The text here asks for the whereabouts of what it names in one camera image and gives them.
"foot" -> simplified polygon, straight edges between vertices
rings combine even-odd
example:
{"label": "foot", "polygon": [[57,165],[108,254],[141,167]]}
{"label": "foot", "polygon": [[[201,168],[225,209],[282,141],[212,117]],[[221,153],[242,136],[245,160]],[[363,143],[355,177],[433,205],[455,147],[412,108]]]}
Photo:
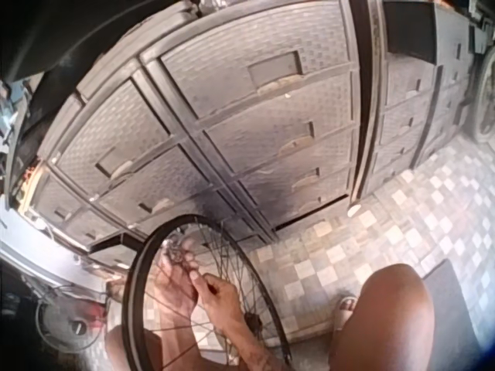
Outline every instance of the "foot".
{"label": "foot", "polygon": [[353,311],[356,307],[357,298],[353,296],[347,296],[342,298],[335,308],[335,319],[333,323],[333,334],[332,334],[332,342],[330,343],[330,351],[329,351],[329,363],[331,359],[336,354],[336,349],[339,344],[340,333],[349,320],[350,316],[353,314]]}

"wrist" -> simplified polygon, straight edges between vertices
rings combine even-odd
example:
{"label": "wrist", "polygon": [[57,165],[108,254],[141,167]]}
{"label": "wrist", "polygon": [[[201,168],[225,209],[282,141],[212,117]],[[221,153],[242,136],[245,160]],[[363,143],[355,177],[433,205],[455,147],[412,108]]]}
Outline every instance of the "wrist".
{"label": "wrist", "polygon": [[252,335],[244,319],[232,319],[224,326],[224,334],[229,339],[236,336],[246,336],[247,333]]}

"hand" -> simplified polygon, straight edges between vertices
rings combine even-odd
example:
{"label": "hand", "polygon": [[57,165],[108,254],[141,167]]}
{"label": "hand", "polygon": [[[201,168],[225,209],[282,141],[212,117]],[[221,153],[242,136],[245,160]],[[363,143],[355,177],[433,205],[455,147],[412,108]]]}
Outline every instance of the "hand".
{"label": "hand", "polygon": [[189,251],[192,240],[185,240],[180,248],[184,250],[182,264],[172,264],[162,249],[155,277],[155,296],[160,304],[163,319],[183,321],[190,319],[198,302],[198,293],[189,279],[188,272],[198,268],[194,255]]}
{"label": "hand", "polygon": [[239,294],[234,285],[212,274],[202,276],[197,271],[191,271],[189,275],[216,328],[227,334],[230,329],[245,323]]}

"bicycle wheel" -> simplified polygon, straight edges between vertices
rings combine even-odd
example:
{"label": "bicycle wheel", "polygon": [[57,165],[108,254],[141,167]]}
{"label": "bicycle wheel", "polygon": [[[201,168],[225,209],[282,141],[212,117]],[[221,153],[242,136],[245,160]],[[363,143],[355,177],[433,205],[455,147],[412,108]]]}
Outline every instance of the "bicycle wheel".
{"label": "bicycle wheel", "polygon": [[495,132],[495,48],[486,53],[480,68],[466,130],[477,143],[487,142]]}
{"label": "bicycle wheel", "polygon": [[[276,356],[289,364],[291,355],[282,323],[268,291],[248,257],[224,230],[223,225],[203,216],[184,215],[163,224],[149,236],[129,271],[123,299],[122,327],[131,369],[174,369],[174,364],[181,363],[183,357],[188,357],[193,352],[197,355],[198,351],[201,362],[208,365],[205,369],[236,369],[241,362],[235,347],[214,328],[200,301],[190,316],[190,322],[186,316],[174,312],[176,316],[180,315],[186,320],[186,325],[162,325],[164,311],[173,311],[153,291],[154,279],[161,270],[157,262],[162,253],[162,243],[186,237],[196,241],[191,252],[199,264],[199,272],[214,274],[236,286],[244,319],[250,330]],[[185,300],[191,299],[186,291],[181,291],[181,294]],[[152,334],[165,339],[162,346],[168,347],[166,333],[171,334],[170,338],[178,335],[185,338],[186,335],[182,334],[190,334],[191,331],[193,337],[189,337],[189,343],[181,344],[180,352],[175,352],[169,359],[163,354],[156,354],[158,340]]]}

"knee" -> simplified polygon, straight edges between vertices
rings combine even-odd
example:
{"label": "knee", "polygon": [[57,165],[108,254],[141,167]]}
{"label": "knee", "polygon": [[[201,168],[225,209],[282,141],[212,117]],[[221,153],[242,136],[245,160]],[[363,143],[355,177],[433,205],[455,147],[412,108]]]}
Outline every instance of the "knee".
{"label": "knee", "polygon": [[363,286],[362,294],[399,301],[410,309],[434,317],[433,303],[423,280],[407,264],[395,264],[373,273]]}
{"label": "knee", "polygon": [[122,339],[122,326],[117,325],[105,335],[105,349],[108,355],[123,352],[124,340]]}

